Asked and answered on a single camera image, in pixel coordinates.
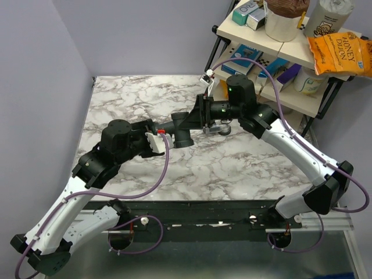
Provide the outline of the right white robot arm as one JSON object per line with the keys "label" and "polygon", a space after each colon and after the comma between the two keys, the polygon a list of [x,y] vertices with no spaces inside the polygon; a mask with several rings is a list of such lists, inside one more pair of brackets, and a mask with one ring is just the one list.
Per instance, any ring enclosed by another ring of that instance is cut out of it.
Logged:
{"label": "right white robot arm", "polygon": [[190,130],[210,127],[215,120],[238,120],[243,130],[275,147],[295,164],[312,186],[279,198],[267,214],[269,224],[282,227],[289,218],[300,213],[328,214],[335,209],[350,183],[353,166],[346,160],[337,162],[320,152],[281,121],[276,110],[258,103],[254,83],[242,74],[227,79],[227,101],[215,101],[199,94],[194,108],[183,114],[176,125],[182,133],[176,136],[177,147],[191,144]]}

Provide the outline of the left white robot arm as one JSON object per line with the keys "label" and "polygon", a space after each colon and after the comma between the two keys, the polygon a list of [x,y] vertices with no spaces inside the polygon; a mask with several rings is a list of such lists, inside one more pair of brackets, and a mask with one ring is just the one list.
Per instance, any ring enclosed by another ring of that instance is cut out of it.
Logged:
{"label": "left white robot arm", "polygon": [[102,189],[123,163],[137,155],[169,156],[173,147],[169,140],[169,135],[158,130],[152,120],[134,124],[112,120],[102,130],[101,140],[78,160],[67,185],[45,216],[26,234],[15,235],[11,245],[36,274],[52,276],[94,236],[112,227],[124,229],[129,216],[120,195],[112,195],[110,204],[95,215],[78,224],[73,222],[95,195],[104,196]]}

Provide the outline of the grey T pipe fitting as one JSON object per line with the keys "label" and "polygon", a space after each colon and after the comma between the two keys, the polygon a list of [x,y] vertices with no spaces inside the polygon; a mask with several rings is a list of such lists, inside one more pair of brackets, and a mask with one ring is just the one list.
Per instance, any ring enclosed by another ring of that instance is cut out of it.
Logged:
{"label": "grey T pipe fitting", "polygon": [[175,148],[186,148],[193,146],[194,140],[191,138],[190,130],[181,129],[181,123],[189,115],[188,112],[177,112],[171,114],[171,119],[174,126],[174,147]]}

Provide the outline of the clear plastic pipe fitting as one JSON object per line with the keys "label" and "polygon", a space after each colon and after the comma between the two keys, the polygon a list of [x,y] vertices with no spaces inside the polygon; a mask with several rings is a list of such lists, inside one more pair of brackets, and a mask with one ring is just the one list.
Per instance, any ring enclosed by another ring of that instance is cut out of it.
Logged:
{"label": "clear plastic pipe fitting", "polygon": [[231,133],[231,126],[228,123],[213,123],[210,127],[203,128],[204,134],[215,134],[218,133],[222,136],[227,136]]}

